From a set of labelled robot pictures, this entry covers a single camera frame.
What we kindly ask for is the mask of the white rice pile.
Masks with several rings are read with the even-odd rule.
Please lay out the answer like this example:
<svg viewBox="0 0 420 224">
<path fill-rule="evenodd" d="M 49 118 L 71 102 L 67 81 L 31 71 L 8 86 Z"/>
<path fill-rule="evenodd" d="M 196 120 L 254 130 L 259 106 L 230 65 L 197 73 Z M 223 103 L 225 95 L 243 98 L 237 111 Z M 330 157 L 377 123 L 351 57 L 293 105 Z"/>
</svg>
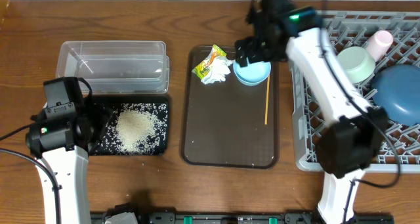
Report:
<svg viewBox="0 0 420 224">
<path fill-rule="evenodd" d="M 96 155 L 159 156 L 167 149 L 169 109 L 165 102 L 113 105 Z"/>
</svg>

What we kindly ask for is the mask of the pink cup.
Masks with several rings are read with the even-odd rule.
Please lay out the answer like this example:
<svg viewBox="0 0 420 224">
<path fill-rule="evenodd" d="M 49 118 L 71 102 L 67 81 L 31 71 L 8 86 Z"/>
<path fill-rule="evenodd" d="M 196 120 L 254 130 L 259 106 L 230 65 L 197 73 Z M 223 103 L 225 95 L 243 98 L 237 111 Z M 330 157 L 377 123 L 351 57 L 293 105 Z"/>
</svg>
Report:
<svg viewBox="0 0 420 224">
<path fill-rule="evenodd" d="M 379 62 L 393 44 L 393 35 L 386 30 L 375 32 L 368 40 L 365 50 L 372 56 L 375 62 Z"/>
</svg>

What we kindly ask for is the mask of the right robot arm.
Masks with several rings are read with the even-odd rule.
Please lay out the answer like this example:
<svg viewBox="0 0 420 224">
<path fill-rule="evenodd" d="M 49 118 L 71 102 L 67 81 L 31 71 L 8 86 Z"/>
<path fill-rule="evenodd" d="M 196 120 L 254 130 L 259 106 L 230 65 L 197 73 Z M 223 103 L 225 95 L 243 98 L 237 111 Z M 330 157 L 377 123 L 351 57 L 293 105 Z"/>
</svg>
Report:
<svg viewBox="0 0 420 224">
<path fill-rule="evenodd" d="M 347 78 L 312 7 L 251 7 L 246 20 L 254 34 L 235 43 L 239 65 L 288 59 L 314 93 L 326 124 L 316 144 L 325 172 L 318 213 L 324 223 L 348 223 L 356 187 L 386 139 L 387 113 L 373 108 Z"/>
</svg>

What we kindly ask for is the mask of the dark blue plate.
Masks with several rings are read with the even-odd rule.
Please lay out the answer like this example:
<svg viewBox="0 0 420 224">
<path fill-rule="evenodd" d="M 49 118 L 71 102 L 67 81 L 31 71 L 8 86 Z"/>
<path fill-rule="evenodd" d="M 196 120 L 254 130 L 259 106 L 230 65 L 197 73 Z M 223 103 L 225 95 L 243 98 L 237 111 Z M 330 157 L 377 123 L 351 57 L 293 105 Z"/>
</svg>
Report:
<svg viewBox="0 0 420 224">
<path fill-rule="evenodd" d="M 377 90 L 374 103 L 386 110 L 390 120 L 407 126 L 419 124 L 418 66 L 391 66 L 373 78 L 371 88 Z"/>
</svg>

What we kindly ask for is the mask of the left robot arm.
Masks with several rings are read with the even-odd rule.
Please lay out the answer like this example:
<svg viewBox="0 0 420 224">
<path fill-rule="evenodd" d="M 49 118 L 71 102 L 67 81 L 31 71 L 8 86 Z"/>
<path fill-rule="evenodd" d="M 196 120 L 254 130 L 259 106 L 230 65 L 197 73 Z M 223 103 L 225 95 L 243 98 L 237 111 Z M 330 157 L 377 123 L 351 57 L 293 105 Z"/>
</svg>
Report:
<svg viewBox="0 0 420 224">
<path fill-rule="evenodd" d="M 43 84 L 47 102 L 26 134 L 43 189 L 46 223 L 90 223 L 89 154 L 103 140 L 112 110 L 83 96 L 77 77 Z"/>
</svg>

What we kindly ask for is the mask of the mint green bowl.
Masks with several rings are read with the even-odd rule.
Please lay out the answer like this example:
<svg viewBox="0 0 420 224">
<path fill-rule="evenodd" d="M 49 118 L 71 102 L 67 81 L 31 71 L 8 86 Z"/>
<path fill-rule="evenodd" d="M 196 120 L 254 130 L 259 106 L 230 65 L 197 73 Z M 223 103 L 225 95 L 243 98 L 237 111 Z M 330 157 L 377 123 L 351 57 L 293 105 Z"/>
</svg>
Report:
<svg viewBox="0 0 420 224">
<path fill-rule="evenodd" d="M 370 75 L 375 69 L 375 60 L 362 47 L 353 46 L 342 50 L 337 55 L 337 60 L 345 71 L 351 83 L 360 83 Z"/>
</svg>

